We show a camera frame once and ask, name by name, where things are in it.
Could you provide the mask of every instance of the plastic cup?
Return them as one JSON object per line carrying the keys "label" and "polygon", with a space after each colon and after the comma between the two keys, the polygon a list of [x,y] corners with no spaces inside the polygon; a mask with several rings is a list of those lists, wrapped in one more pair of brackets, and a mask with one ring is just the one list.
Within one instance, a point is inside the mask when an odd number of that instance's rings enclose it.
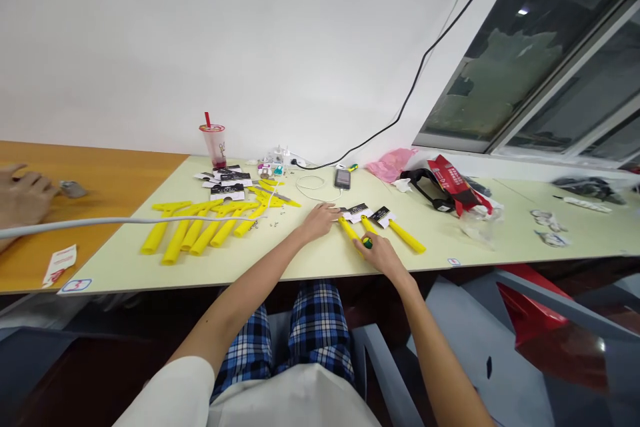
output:
{"label": "plastic cup", "polygon": [[222,125],[211,124],[211,127],[200,125],[200,130],[205,136],[207,150],[214,168],[224,168],[227,166],[225,157],[225,128]]}

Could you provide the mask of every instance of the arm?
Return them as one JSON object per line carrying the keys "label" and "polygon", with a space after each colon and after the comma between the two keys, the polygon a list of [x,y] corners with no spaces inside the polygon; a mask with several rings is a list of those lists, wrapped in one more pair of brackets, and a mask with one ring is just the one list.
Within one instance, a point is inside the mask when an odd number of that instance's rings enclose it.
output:
{"label": "arm", "polygon": [[167,363],[198,356],[218,372],[233,339],[265,301],[295,255],[327,234],[340,215],[332,203],[316,205],[303,224],[233,282],[204,313]]}
{"label": "arm", "polygon": [[[14,180],[13,175],[24,167],[22,163],[0,168],[0,230],[39,224],[58,192],[51,180],[37,172],[28,171]],[[14,240],[1,239],[0,252]]]}
{"label": "arm", "polygon": [[407,313],[415,341],[422,379],[431,408],[440,427],[494,427],[485,405],[449,347],[418,285],[391,246],[388,239],[368,232],[373,247],[369,250],[354,240],[365,260],[385,274],[398,291]]}

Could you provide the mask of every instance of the person's hand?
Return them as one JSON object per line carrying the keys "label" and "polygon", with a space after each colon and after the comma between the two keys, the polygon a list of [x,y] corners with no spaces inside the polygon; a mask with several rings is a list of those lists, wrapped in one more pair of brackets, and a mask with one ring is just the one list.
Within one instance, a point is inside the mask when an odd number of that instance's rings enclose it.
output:
{"label": "person's hand", "polygon": [[312,242],[327,235],[335,220],[338,220],[342,212],[335,208],[334,203],[319,203],[310,212],[301,226],[298,227],[305,242]]}
{"label": "person's hand", "polygon": [[[370,249],[366,248],[362,243],[365,238],[370,239],[373,244]],[[389,239],[373,232],[367,232],[361,240],[353,239],[353,245],[360,251],[367,262],[391,281],[407,274],[407,269],[398,258],[398,254],[395,253]]]}
{"label": "person's hand", "polygon": [[40,173],[28,171],[20,180],[13,174],[25,164],[0,167],[0,228],[39,224],[47,215],[58,189]]}

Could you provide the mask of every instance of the red package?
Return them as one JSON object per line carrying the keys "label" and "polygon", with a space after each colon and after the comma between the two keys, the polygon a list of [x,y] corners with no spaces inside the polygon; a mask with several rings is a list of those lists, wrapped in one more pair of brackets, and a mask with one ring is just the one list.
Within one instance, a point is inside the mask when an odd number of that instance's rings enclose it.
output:
{"label": "red package", "polygon": [[438,179],[442,190],[446,191],[455,201],[455,211],[458,216],[463,210],[470,210],[476,205],[484,205],[489,212],[493,212],[493,207],[487,199],[478,194],[467,181],[460,175],[453,165],[442,155],[438,155],[436,160],[429,160],[429,169]]}

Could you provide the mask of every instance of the blue plaid pants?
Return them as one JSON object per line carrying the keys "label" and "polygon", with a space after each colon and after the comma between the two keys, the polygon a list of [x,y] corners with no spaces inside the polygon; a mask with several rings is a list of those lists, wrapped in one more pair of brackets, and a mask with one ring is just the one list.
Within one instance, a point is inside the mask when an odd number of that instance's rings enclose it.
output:
{"label": "blue plaid pants", "polygon": [[330,280],[301,283],[291,312],[287,358],[280,365],[273,364],[267,310],[261,305],[231,344],[211,399],[238,382],[268,379],[294,365],[314,363],[354,385],[345,312]]}

